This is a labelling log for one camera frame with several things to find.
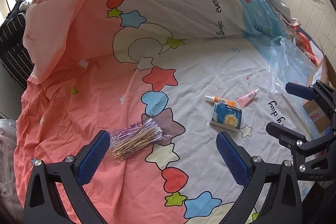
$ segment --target small box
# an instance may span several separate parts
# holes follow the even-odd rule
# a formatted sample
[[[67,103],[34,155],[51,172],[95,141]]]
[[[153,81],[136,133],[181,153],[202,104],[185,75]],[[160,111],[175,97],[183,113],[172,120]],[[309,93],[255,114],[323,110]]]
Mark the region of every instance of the small box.
[[[326,56],[309,76],[307,86],[316,83],[316,80],[334,88],[336,86],[336,73]],[[315,101],[303,100],[303,108],[307,111],[310,119],[314,122],[320,133],[326,130],[329,125],[329,119]]]
[[[241,120],[241,109],[216,102],[209,124],[237,132],[239,131]]]

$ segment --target yellow star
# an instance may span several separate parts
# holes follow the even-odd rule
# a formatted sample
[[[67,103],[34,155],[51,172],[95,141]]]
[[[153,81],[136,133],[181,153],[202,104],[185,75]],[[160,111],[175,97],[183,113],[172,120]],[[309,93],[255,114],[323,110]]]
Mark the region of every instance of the yellow star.
[[[78,90],[76,90],[76,87],[73,86],[72,89],[71,89],[71,94],[75,95],[76,93],[78,93]]]
[[[258,215],[259,215],[259,213],[254,213],[254,214],[252,214],[252,219],[253,219],[253,221],[257,219]]]
[[[185,44],[183,43],[183,41],[181,39],[170,38],[169,37],[167,39],[167,43],[164,44],[164,46],[166,46],[166,45],[168,45],[168,46],[170,46],[172,48],[177,48],[179,45],[185,45]]]
[[[117,8],[107,11],[107,17],[119,17],[123,12],[119,11]]]
[[[180,195],[179,192],[175,192],[172,195],[165,197],[165,200],[167,200],[165,206],[182,206],[183,201],[186,199],[187,197],[185,195]]]

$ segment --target pink fabric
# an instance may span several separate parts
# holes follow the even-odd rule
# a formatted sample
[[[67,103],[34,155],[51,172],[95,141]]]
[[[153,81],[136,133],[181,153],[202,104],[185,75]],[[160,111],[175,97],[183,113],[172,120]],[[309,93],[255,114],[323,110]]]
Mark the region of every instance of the pink fabric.
[[[142,78],[150,70],[139,71],[137,64],[115,59],[112,40],[121,29],[120,18],[96,16],[105,13],[106,0],[35,0],[27,12],[24,43],[36,66],[17,121],[14,170],[22,204],[31,159],[61,161],[75,155],[99,130],[141,120],[145,105],[139,104],[140,98],[152,90]],[[84,187],[108,223],[186,221],[184,206],[164,206],[165,181],[156,165],[145,162],[149,153],[116,162],[108,151]],[[59,190],[70,219],[79,223],[63,187]]]

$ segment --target crescent moon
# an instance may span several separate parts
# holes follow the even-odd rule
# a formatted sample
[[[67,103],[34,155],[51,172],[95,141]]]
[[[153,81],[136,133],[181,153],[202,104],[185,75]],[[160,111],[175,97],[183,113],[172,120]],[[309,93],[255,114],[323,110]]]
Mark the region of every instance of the crescent moon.
[[[139,63],[128,54],[130,46],[136,40],[142,38],[153,38],[161,44],[162,50],[160,53],[163,53],[170,48],[170,46],[164,46],[164,44],[167,43],[168,38],[172,37],[173,35],[169,30],[154,23],[142,23],[139,28],[125,27],[114,36],[113,53],[120,63]]]

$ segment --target blue box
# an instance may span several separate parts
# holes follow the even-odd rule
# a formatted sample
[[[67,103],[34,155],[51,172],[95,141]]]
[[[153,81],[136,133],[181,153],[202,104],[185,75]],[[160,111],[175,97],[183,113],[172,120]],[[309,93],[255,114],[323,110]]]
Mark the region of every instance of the blue box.
[[[215,102],[209,124],[238,132],[241,120],[241,109],[226,105],[221,102]]]

